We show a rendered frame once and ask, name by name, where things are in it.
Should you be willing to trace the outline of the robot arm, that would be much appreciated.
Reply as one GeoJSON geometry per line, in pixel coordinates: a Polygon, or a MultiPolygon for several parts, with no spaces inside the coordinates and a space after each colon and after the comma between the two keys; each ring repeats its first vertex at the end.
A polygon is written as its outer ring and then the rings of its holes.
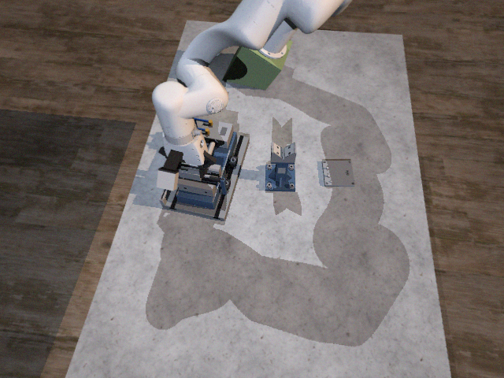
{"type": "MultiPolygon", "coordinates": [[[[174,145],[189,143],[202,134],[193,117],[220,112],[228,104],[228,92],[209,68],[223,49],[244,46],[279,59],[298,29],[305,34],[315,32],[351,1],[242,0],[228,20],[192,40],[176,66],[179,83],[168,81],[154,88],[152,102],[167,141],[174,145]]],[[[157,187],[177,189],[176,169],[182,155],[170,150],[164,166],[158,169],[157,187]]]]}

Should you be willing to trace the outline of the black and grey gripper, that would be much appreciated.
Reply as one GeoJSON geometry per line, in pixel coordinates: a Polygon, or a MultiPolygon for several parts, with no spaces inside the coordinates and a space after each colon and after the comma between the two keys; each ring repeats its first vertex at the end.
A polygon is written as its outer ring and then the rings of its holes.
{"type": "Polygon", "coordinates": [[[181,163],[197,165],[199,167],[199,174],[201,178],[207,173],[207,168],[216,164],[217,159],[208,153],[208,148],[203,135],[196,135],[195,139],[187,144],[174,145],[167,141],[163,132],[163,147],[160,148],[158,153],[165,156],[167,159],[170,150],[183,152],[180,163],[176,170],[179,170],[181,163]],[[205,158],[205,160],[204,160],[205,158]]]}

